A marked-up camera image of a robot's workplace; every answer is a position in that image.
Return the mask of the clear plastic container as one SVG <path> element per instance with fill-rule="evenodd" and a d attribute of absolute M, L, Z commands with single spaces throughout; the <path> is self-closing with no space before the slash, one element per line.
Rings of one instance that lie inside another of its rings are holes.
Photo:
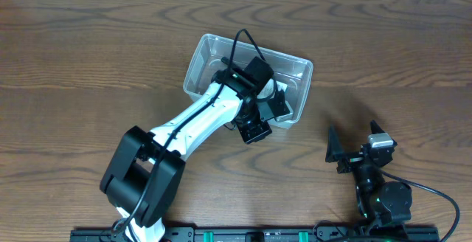
<path fill-rule="evenodd" d="M 183 90 L 192 101 L 198 100 L 208 89 L 215 72 L 225 69 L 222 57 L 229 57 L 233 40 L 218 35 L 205 34 L 199 41 L 187 70 Z M 289 129 L 302 115 L 310 89 L 313 63 L 282 52 L 261 47 L 264 58 L 274 70 L 274 79 L 288 85 L 285 99 L 291 107 L 291 118 L 283 122 L 269 120 L 279 128 Z"/>

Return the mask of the white blue cardboard box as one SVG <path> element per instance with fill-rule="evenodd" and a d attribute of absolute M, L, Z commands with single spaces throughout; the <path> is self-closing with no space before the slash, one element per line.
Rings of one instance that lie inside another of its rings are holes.
<path fill-rule="evenodd" d="M 288 88 L 288 85 L 286 83 L 277 81 L 274 84 L 274 94 L 278 95 L 280 92 L 282 92 L 284 94 L 284 93 L 286 93 L 287 88 Z"/>

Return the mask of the small claw hammer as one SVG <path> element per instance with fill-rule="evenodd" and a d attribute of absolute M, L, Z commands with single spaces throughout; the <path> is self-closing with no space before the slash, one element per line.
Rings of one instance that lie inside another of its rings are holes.
<path fill-rule="evenodd" d="M 226 64 L 226 65 L 229 65 L 229 59 L 227 57 L 222 57 L 221 62 Z"/>

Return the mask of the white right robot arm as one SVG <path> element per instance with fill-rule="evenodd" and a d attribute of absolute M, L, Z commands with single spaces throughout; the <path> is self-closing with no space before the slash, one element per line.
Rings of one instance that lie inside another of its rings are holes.
<path fill-rule="evenodd" d="M 385 181 L 381 168 L 392 161 L 396 141 L 376 121 L 370 122 L 368 142 L 346 152 L 334 127 L 328 131 L 325 161 L 337 164 L 337 173 L 353 174 L 358 210 L 366 223 L 363 232 L 397 226 L 411 219 L 412 189 L 399 181 Z"/>

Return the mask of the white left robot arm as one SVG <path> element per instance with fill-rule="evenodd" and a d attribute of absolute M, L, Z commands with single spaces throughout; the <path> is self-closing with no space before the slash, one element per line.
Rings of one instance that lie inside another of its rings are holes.
<path fill-rule="evenodd" d="M 234 123 L 246 144 L 268 136 L 274 112 L 287 112 L 283 92 L 273 89 L 258 97 L 274 81 L 274 70 L 261 58 L 243 69 L 229 61 L 214 73 L 205 94 L 177 117 L 150 131 L 129 129 L 100 182 L 110 203 L 124 212 L 111 228 L 112 237 L 162 238 L 162 216 L 176 197 L 186 161 L 221 126 Z"/>

